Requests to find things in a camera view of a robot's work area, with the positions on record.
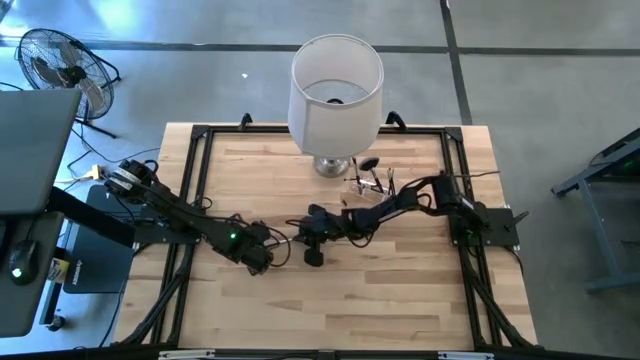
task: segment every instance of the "lamp base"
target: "lamp base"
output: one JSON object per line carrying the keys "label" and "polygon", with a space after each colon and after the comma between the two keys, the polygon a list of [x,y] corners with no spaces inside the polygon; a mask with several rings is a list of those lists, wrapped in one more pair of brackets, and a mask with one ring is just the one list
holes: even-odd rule
{"label": "lamp base", "polygon": [[313,158],[313,167],[321,176],[334,178],[344,175],[349,170],[349,159]]}

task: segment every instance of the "computer mouse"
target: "computer mouse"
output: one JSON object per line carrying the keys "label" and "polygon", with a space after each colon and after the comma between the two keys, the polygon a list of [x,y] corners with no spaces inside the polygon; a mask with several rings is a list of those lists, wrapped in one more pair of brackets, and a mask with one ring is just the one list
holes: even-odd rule
{"label": "computer mouse", "polygon": [[38,275],[38,242],[22,240],[11,248],[9,277],[16,285],[27,285]]}

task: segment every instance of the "gray floor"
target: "gray floor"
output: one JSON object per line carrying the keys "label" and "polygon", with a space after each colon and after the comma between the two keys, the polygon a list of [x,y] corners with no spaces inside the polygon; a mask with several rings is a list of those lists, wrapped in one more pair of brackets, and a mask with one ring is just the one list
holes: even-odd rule
{"label": "gray floor", "polygon": [[[633,0],[450,0],[458,45],[466,47],[640,48]],[[17,0],[0,34],[51,27],[81,39],[135,42],[301,44],[346,32],[374,45],[444,46],[436,0],[46,1]],[[159,146],[169,121],[284,121],[293,53],[101,51],[117,65],[111,111],[89,133],[111,159]],[[412,124],[460,124],[446,54],[383,54],[385,109]],[[490,127],[508,202],[530,210],[519,226],[525,281],[540,344],[550,349],[638,357],[640,289],[589,296],[584,283],[605,274],[578,194],[549,188],[638,127],[640,57],[461,56],[474,124]],[[0,81],[28,88],[12,48],[0,48]],[[71,137],[63,164],[81,155]],[[155,157],[155,153],[140,156]],[[90,155],[86,171],[106,164]],[[58,176],[68,177],[61,168]],[[88,184],[71,190],[84,199]],[[63,295],[72,325],[3,339],[0,353],[96,346],[115,296]]]}

